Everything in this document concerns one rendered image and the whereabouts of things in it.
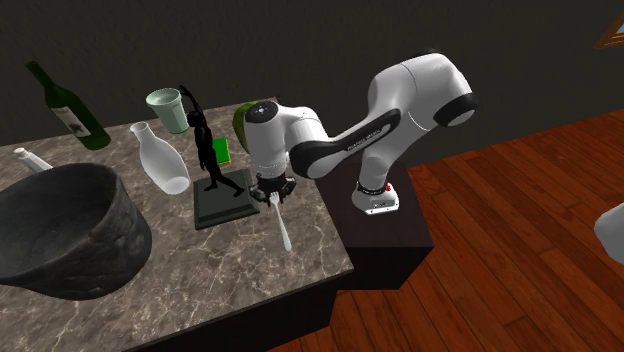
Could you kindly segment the dark robot stand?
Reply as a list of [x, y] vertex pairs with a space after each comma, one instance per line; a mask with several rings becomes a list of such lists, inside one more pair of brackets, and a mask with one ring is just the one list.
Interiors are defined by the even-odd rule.
[[354, 266], [340, 280], [342, 290], [397, 290], [434, 248], [407, 167], [397, 161], [388, 181], [397, 190], [399, 209], [367, 215], [351, 201], [360, 172], [345, 161], [316, 181], [332, 221]]

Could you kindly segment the white rounded object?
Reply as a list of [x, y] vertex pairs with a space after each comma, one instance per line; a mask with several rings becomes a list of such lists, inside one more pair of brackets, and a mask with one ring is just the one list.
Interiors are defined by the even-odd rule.
[[596, 220], [594, 232], [608, 256], [624, 265], [624, 202], [604, 212]]

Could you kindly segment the small white bottle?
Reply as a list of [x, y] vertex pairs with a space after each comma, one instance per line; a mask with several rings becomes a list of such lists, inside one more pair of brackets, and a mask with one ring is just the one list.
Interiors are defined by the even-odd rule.
[[23, 147], [16, 148], [14, 154], [18, 159], [23, 162], [33, 173], [39, 173], [52, 169], [53, 166], [35, 155], [34, 153], [26, 150]]

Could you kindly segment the black figure on green base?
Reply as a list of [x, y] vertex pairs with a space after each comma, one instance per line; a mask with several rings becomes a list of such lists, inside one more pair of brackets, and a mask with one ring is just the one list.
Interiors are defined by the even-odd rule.
[[250, 171], [240, 169], [222, 173], [213, 135], [197, 100], [183, 85], [181, 94], [188, 97], [194, 107], [187, 122], [194, 131], [194, 140], [200, 168], [208, 177], [193, 182], [195, 229], [200, 230], [259, 213], [257, 203], [249, 195]]

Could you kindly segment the dark green wine bottle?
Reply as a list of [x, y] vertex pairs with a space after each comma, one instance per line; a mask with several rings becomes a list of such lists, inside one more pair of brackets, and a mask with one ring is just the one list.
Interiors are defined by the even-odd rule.
[[111, 137], [76, 94], [56, 84], [36, 61], [25, 66], [43, 86], [48, 108], [84, 147], [99, 150], [111, 142]]

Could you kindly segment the pale green cup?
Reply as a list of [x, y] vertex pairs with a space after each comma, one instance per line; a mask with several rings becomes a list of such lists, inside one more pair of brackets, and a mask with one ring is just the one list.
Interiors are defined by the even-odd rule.
[[147, 95], [145, 101], [170, 133], [184, 133], [189, 128], [181, 93], [177, 89], [155, 90]]

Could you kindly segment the wood-framed wall picture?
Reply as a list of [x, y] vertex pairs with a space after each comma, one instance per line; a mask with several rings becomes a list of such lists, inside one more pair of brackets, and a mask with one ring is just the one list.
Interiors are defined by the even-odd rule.
[[593, 48], [606, 49], [617, 46], [624, 46], [624, 10], [609, 25]]

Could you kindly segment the green round fruit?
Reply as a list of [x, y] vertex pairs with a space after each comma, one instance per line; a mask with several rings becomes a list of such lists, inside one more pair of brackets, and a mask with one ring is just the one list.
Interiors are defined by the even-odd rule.
[[245, 120], [246, 112], [255, 104], [257, 104], [257, 101], [251, 101], [251, 102], [246, 102], [242, 104], [241, 106], [237, 108], [232, 119], [232, 127], [234, 129], [234, 132], [237, 136], [237, 139], [241, 147], [245, 150], [247, 154], [249, 154], [249, 148], [248, 148], [247, 140], [245, 136], [244, 120]]

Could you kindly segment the white plastic fork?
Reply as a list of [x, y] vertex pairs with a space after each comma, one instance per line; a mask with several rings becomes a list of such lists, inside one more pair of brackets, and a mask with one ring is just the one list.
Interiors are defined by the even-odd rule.
[[282, 236], [282, 240], [283, 240], [283, 245], [284, 245], [284, 249], [288, 252], [290, 252], [292, 250], [292, 244], [287, 232], [287, 229], [285, 227], [283, 218], [281, 216], [280, 213], [280, 209], [279, 209], [279, 202], [280, 202], [280, 197], [279, 197], [279, 193], [278, 192], [273, 192], [270, 197], [269, 197], [270, 203], [275, 207], [275, 211], [277, 214], [277, 218], [278, 218], [278, 223], [279, 223], [279, 228], [280, 228], [280, 232], [281, 232], [281, 236]]

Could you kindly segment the large dark stone bowl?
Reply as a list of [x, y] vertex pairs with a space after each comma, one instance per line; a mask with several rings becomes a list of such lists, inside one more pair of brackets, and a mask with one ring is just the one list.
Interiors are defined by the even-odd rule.
[[96, 299], [131, 281], [151, 249], [148, 223], [108, 166], [63, 165], [0, 191], [0, 285]]

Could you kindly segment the white milk bottle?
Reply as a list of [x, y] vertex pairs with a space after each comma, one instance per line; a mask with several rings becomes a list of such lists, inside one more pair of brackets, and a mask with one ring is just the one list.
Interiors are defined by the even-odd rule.
[[139, 141], [141, 165], [154, 184], [168, 195], [183, 193], [191, 181], [177, 150], [157, 137], [147, 122], [134, 123], [130, 130]]

